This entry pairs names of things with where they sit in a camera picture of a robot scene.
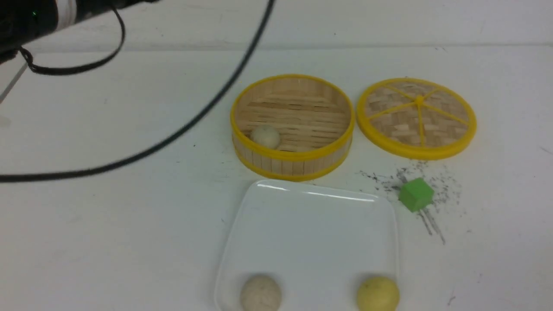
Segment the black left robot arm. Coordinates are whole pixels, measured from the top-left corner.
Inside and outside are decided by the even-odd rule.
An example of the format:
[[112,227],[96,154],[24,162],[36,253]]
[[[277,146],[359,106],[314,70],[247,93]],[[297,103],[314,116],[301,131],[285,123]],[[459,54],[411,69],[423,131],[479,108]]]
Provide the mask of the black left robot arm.
[[140,0],[2,0],[0,2],[1,63],[14,59],[24,44],[53,34],[112,9]]

